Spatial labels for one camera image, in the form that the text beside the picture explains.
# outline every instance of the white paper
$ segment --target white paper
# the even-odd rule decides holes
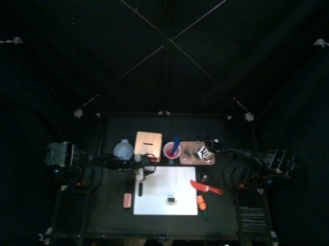
[[[139,181],[135,182],[134,214],[197,215],[195,167],[158,166],[143,181],[143,196],[139,196]]]

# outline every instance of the marker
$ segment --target marker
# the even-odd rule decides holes
[[[139,182],[139,196],[143,196],[143,183]]]

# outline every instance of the red tool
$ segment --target red tool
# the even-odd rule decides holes
[[[215,194],[221,195],[222,194],[222,190],[219,188],[214,188],[211,186],[207,186],[205,184],[199,184],[198,182],[190,180],[190,184],[194,188],[197,188],[198,190],[203,191],[203,192],[214,192]]]

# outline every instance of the cardboard box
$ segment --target cardboard box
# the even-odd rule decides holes
[[[135,141],[135,155],[152,154],[155,162],[160,162],[162,134],[138,132]]]

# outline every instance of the cup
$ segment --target cup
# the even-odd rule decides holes
[[[180,155],[180,147],[178,147],[176,151],[172,153],[172,148],[174,148],[175,142],[167,142],[164,147],[163,147],[163,154],[167,159],[172,160]]]

